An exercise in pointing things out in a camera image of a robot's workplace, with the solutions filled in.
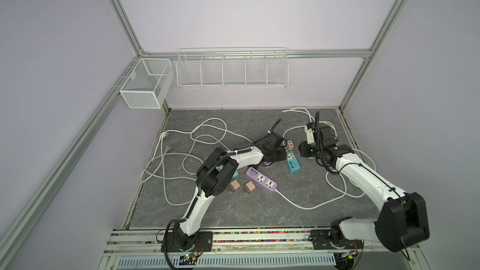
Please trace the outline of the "teal power strip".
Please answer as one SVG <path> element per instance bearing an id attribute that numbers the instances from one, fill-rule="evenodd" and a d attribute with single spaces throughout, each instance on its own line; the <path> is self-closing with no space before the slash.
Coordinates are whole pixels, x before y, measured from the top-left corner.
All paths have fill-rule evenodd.
<path id="1" fill-rule="evenodd" d="M 293 151 L 286 151 L 286 162 L 291 174 L 298 173 L 301 169 L 300 164 Z"/>

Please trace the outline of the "pink plug purple strip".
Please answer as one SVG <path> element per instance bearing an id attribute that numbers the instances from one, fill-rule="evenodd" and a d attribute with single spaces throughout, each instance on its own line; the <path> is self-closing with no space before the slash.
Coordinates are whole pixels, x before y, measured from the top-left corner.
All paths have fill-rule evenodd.
<path id="1" fill-rule="evenodd" d="M 230 189 L 232 192 L 238 191 L 238 190 L 240 189 L 240 187 L 241 187 L 240 183 L 239 183 L 236 179 L 234 179 L 233 181 L 231 181 L 228 186 L 229 186 L 229 189 Z"/>
<path id="2" fill-rule="evenodd" d="M 252 181 L 249 181 L 244 185 L 244 190 L 249 194 L 252 193 L 255 189 L 256 189 L 256 185 Z"/>

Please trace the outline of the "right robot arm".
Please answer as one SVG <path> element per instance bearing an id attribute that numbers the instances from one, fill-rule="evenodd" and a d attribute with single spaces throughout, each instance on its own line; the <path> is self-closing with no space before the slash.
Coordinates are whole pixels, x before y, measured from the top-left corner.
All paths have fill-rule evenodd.
<path id="1" fill-rule="evenodd" d="M 344 217 L 333 221 L 329 239 L 334 247 L 361 240 L 380 243 L 396 253 L 430 238 L 426 201 L 421 195 L 408 193 L 383 178 L 354 149 L 336 142 L 327 124 L 311 122 L 305 132 L 307 140 L 299 145 L 301 156 L 314 158 L 332 175 L 346 176 L 379 210 L 376 219 Z"/>

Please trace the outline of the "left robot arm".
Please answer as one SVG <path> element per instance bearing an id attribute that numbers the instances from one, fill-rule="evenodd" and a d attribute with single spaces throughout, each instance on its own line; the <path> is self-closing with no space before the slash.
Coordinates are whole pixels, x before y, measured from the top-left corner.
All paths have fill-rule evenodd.
<path id="1" fill-rule="evenodd" d="M 211 202 L 228 187 L 235 171 L 247 166 L 284 161 L 286 145 L 284 137 L 271 132 L 243 149 L 217 147 L 197 170 L 194 196 L 184 216 L 174 222 L 174 236 L 183 241 L 193 238 L 200 230 Z"/>

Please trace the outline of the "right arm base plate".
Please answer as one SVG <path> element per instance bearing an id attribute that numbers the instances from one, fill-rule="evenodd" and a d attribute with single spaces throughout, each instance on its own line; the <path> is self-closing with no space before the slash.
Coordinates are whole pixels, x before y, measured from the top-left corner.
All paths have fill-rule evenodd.
<path id="1" fill-rule="evenodd" d="M 315 250 L 361 250 L 364 244 L 361 240 L 335 239 L 330 229 L 313 229 L 307 239 L 312 242 Z"/>

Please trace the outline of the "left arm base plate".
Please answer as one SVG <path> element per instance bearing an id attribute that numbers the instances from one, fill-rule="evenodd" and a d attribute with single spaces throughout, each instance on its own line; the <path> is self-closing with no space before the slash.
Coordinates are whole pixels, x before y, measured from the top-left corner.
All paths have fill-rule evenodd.
<path id="1" fill-rule="evenodd" d="M 168 232 L 167 236 L 162 240 L 161 251 L 167 250 L 168 253 L 180 252 L 211 252 L 213 246 L 212 231 L 198 231 L 192 236 L 186 236 L 181 231 Z"/>

